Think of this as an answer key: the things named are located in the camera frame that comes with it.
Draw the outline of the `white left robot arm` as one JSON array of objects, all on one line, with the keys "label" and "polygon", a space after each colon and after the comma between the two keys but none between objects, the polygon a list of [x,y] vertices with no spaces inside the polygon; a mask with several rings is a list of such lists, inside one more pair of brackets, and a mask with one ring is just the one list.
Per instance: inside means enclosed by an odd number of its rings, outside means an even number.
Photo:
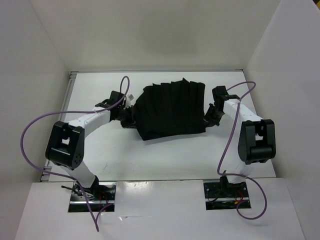
[{"label": "white left robot arm", "polygon": [[128,96],[113,108],[111,100],[106,99],[79,118],[69,122],[57,121],[52,127],[45,157],[76,179],[82,186],[81,193],[88,200],[96,199],[100,188],[98,177],[83,161],[85,138],[113,120],[123,120],[130,107]]}]

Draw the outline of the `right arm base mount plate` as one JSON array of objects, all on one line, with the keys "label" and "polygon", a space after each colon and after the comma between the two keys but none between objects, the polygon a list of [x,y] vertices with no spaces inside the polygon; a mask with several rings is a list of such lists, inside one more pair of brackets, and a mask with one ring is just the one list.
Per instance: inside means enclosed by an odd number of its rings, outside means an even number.
[{"label": "right arm base mount plate", "polygon": [[239,209],[250,209],[251,203],[247,184],[237,183],[223,188],[217,181],[204,181],[205,208],[207,211],[213,210],[233,210],[240,204]]}]

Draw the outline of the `black pleated skirt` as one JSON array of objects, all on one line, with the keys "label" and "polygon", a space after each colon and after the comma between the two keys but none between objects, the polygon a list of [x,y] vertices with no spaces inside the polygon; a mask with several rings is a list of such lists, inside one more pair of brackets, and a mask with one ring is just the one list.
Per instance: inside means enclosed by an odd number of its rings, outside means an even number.
[{"label": "black pleated skirt", "polygon": [[120,124],[136,129],[144,141],[204,133],[204,95],[204,83],[185,78],[148,85],[133,106],[121,111]]}]

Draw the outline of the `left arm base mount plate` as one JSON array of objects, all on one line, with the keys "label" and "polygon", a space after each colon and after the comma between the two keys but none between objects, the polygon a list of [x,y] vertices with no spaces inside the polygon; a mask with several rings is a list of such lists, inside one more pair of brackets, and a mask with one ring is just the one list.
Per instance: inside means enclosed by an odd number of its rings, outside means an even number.
[{"label": "left arm base mount plate", "polygon": [[[86,193],[93,213],[115,211],[116,186],[115,182],[100,182],[98,193]],[[69,213],[89,212],[85,197],[76,183],[72,187],[64,186],[64,188],[71,191],[68,207]]]}]

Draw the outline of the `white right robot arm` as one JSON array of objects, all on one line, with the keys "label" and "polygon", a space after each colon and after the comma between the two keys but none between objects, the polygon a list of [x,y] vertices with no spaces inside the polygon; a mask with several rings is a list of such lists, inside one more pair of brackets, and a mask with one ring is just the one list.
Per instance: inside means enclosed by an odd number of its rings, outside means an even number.
[{"label": "white right robot arm", "polygon": [[276,155],[275,123],[271,119],[263,119],[245,106],[237,95],[223,94],[215,96],[214,103],[204,119],[208,125],[218,126],[224,115],[236,120],[240,127],[237,144],[239,163],[227,179],[219,184],[220,193],[229,197],[237,190],[237,185],[245,181],[254,168],[264,164]]}]

